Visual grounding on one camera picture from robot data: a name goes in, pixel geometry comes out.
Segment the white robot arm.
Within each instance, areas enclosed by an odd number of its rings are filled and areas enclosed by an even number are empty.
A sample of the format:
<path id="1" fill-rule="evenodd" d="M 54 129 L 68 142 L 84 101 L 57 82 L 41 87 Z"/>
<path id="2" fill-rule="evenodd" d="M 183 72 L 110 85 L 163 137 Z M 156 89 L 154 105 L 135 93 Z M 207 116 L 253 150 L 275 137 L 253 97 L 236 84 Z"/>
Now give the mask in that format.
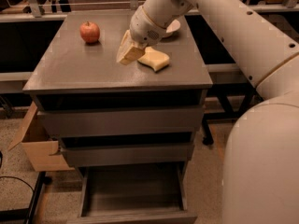
<path id="1" fill-rule="evenodd" d="M 293 39 L 239 0 L 146 0 L 117 60 L 137 60 L 193 7 L 263 99 L 228 137 L 222 224 L 299 224 L 299 47 Z"/>

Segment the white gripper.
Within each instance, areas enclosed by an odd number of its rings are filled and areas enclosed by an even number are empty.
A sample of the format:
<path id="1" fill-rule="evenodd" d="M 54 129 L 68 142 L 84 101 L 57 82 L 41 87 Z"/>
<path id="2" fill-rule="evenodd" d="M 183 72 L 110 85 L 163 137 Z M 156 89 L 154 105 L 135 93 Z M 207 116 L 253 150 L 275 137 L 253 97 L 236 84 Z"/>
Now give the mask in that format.
<path id="1" fill-rule="evenodd" d="M 130 31 L 122 38 L 118 53 L 118 63 L 132 63 L 145 54 L 145 49 L 134 46 L 134 41 L 153 46 L 166 34 L 168 21 L 158 7 L 140 6 L 130 21 Z"/>

